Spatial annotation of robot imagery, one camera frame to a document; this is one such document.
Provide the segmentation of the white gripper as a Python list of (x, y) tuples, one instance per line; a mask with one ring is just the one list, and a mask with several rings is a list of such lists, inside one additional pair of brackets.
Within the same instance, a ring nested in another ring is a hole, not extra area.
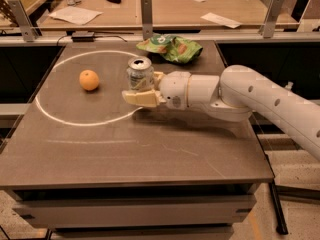
[(163, 72), (154, 71), (154, 87), (159, 87), (160, 92), (154, 89), (144, 92), (123, 91), (122, 97), (131, 105), (153, 108), (165, 102), (169, 109), (185, 110), (190, 77), (189, 72), (174, 71), (165, 75)]

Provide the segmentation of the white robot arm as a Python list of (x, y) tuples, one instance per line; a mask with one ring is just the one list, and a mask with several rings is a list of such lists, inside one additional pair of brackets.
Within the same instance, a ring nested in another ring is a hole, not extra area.
[(140, 107), (164, 104), (175, 110), (201, 111), (230, 122), (257, 112), (320, 159), (320, 106), (251, 68), (232, 65), (219, 76), (156, 72), (153, 78), (153, 87), (124, 91), (124, 100)]

